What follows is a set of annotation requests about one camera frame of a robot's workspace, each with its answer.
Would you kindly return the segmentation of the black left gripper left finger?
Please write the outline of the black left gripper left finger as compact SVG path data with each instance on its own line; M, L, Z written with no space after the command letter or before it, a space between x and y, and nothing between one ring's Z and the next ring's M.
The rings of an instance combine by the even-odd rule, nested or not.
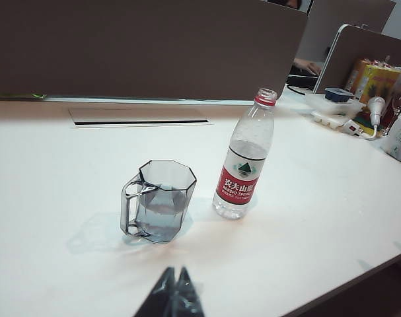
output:
M134 316L170 316L175 283L175 269L167 267Z

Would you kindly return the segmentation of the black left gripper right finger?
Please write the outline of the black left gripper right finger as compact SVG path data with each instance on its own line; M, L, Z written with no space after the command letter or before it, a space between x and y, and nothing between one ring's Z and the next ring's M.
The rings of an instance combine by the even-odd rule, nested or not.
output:
M171 297L170 315L175 317L204 317L201 300L186 267L181 269Z

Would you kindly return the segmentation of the bystander bare hand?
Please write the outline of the bystander bare hand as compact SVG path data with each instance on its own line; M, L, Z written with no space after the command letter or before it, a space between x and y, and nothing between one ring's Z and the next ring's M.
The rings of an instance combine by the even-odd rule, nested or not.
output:
M315 76L319 76L321 74L322 68L321 66L317 65L314 62L306 62L305 64L305 69L310 73Z

